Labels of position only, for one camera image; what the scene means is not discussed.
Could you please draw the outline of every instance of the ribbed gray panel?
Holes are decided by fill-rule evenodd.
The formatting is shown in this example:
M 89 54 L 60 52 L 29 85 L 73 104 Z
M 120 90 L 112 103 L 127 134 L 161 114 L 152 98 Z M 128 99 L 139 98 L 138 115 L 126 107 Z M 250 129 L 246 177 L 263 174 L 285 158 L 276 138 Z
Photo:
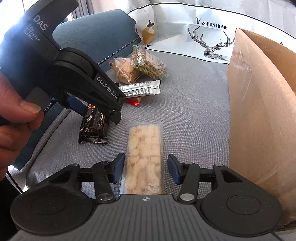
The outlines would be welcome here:
M 11 241 L 278 241 L 272 234 L 232 237 L 210 227 L 193 205 L 177 203 L 171 195 L 122 195 L 100 205 L 78 229 L 54 237 L 18 232 Z

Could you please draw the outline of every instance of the deer illustration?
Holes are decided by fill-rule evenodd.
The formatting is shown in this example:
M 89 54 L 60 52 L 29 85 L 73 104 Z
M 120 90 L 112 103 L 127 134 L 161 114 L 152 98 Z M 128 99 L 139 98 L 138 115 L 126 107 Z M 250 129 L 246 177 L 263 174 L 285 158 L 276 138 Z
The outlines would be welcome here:
M 200 46 L 204 47 L 205 48 L 205 52 L 204 52 L 204 56 L 207 57 L 207 58 L 211 58 L 211 59 L 214 59 L 214 60 L 221 60 L 221 61 L 230 61 L 230 57 L 228 56 L 223 56 L 223 55 L 220 55 L 220 54 L 216 54 L 216 50 L 220 50 L 222 47 L 228 47 L 230 45 L 233 44 L 234 42 L 234 39 L 230 41 L 230 38 L 227 36 L 227 34 L 225 33 L 226 37 L 227 37 L 227 41 L 224 42 L 224 44 L 222 44 L 222 41 L 221 41 L 221 38 L 220 38 L 220 43 L 219 44 L 216 44 L 214 45 L 214 47 L 211 47 L 211 46 L 207 46 L 207 43 L 205 43 L 203 40 L 202 40 L 202 35 L 200 37 L 200 39 L 198 40 L 198 37 L 195 35 L 195 32 L 196 30 L 199 28 L 197 27 L 195 30 L 193 30 L 192 34 L 190 33 L 190 30 L 188 28 L 188 32 L 191 36 L 191 38 L 195 41 L 195 42 L 198 42 L 200 44 Z

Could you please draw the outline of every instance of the black border line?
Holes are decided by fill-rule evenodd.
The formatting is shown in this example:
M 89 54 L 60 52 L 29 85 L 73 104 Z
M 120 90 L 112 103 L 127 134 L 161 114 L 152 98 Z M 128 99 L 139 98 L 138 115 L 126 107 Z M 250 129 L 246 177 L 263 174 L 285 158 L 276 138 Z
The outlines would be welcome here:
M 135 11 L 135 10 L 145 8 L 145 7 L 149 6 L 149 5 L 151 5 L 151 4 L 147 4 L 147 5 L 143 6 L 143 7 L 137 7 L 137 8 L 135 8 L 135 9 L 129 11 L 129 12 L 127 13 L 127 15 L 130 14 L 131 12 Z
M 168 51 L 148 49 L 148 48 L 145 48 L 145 49 L 150 50 L 150 51 L 156 51 L 156 52 L 162 52 L 162 53 L 171 53 L 171 54 L 181 55 L 181 56 L 185 56 L 185 57 L 189 57 L 189 58 L 196 58 L 196 59 L 199 59 L 199 60 L 202 60 L 202 61 L 212 62 L 212 63 L 217 63 L 217 64 L 228 64 L 228 63 L 221 63 L 221 62 L 214 62 L 214 61 L 210 61 L 210 60 L 205 60 L 205 59 L 201 59 L 201 58 L 198 58 L 198 57 L 189 56 L 189 55 L 186 55 L 186 54 L 172 53 L 172 52 L 168 52 Z
M 282 32 L 284 32 L 284 33 L 286 33 L 286 34 L 288 34 L 290 37 L 292 37 L 292 38 L 294 38 L 294 39 L 296 40 L 296 38 L 295 38 L 294 36 L 292 36 L 291 34 L 287 33 L 286 31 L 281 30 L 280 28 L 278 28 L 278 27 L 276 27 L 276 26 L 274 26 L 274 25 L 271 25 L 271 24 L 269 24 L 269 23 L 267 23 L 267 22 L 264 22 L 264 21 L 262 21 L 262 20 L 260 20 L 260 19 L 257 19 L 257 18 L 254 18 L 254 17 L 251 17 L 251 16 L 246 15 L 246 14 L 243 14 L 243 13 L 233 12 L 233 11 L 224 10 L 224 9 L 220 9 L 220 8 L 214 8 L 214 7 L 206 7 L 206 6 L 193 5 L 193 4 L 187 4 L 187 3 L 181 3 L 181 2 L 160 2 L 160 3 L 147 4 L 146 6 L 139 7 L 139 8 L 135 8 L 135 9 L 129 11 L 127 14 L 130 14 L 131 12 L 133 12 L 133 11 L 135 11 L 135 10 L 138 10 L 138 9 L 141 9 L 141 8 L 144 8 L 144 7 L 147 7 L 147 6 L 149 6 L 149 5 L 154 6 L 154 5 L 161 5 L 161 4 L 181 4 L 181 5 L 186 5 L 186 6 L 203 7 L 203 8 L 209 8 L 209 9 L 220 10 L 220 11 L 224 11 L 224 12 L 231 12 L 231 13 L 235 13 L 235 14 L 243 15 L 243 16 L 246 16 L 246 17 L 249 17 L 249 18 L 255 19 L 255 20 L 257 20 L 257 21 L 260 21 L 260 22 L 262 22 L 262 23 L 268 24 L 269 26 L 272 26 L 272 27 L 274 27 L 274 28 L 276 28 L 276 29 L 278 29 L 278 30 L 280 30 L 280 31 L 282 31 Z

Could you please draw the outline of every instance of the cardboard box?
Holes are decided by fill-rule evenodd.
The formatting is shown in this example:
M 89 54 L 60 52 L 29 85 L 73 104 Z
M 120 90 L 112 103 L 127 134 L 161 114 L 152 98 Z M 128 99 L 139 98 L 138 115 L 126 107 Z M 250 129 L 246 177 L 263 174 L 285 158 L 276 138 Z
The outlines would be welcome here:
M 237 29 L 229 64 L 229 167 L 280 201 L 296 220 L 296 54 Z

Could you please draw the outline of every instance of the wall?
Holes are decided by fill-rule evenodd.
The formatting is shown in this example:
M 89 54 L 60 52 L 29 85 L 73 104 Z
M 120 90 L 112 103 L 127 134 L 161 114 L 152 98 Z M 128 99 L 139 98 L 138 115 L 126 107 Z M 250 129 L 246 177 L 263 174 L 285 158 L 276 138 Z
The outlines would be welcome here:
M 105 12 L 118 8 L 114 5 L 113 0 L 91 0 L 91 3 L 93 5 L 94 13 Z

